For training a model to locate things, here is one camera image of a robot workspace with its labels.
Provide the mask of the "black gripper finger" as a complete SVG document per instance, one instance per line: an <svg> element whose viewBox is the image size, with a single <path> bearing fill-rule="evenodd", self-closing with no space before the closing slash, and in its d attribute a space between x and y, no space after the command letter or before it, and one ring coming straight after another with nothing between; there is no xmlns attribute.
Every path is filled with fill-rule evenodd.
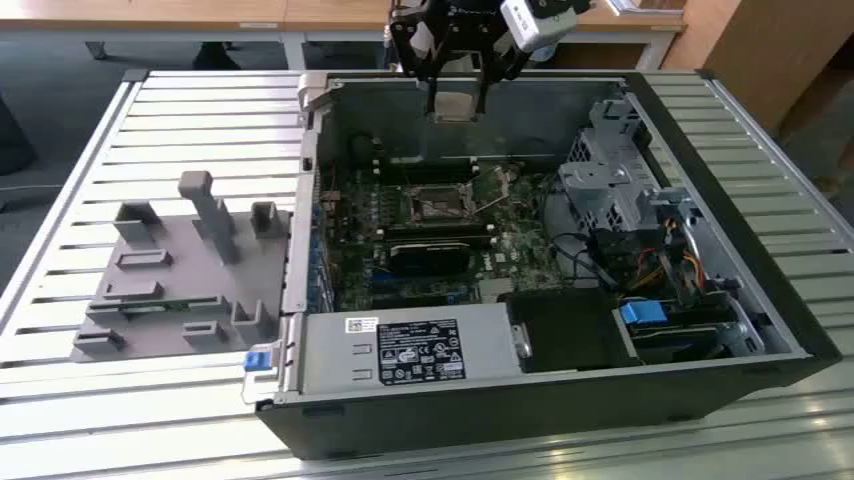
<svg viewBox="0 0 854 480"><path fill-rule="evenodd" d="M435 53L435 20L444 12L443 1L421 1L408 6L393 1L389 10L389 35L401 72L425 89L424 113L435 115L437 76L441 70Z"/></svg>
<svg viewBox="0 0 854 480"><path fill-rule="evenodd" d="M521 51L512 46L504 53L499 54L492 47L485 47L479 51L480 71L477 74L477 94L475 98L475 115L485 113L485 102L488 89L492 84L501 80L513 80L528 62L529 52Z"/></svg>

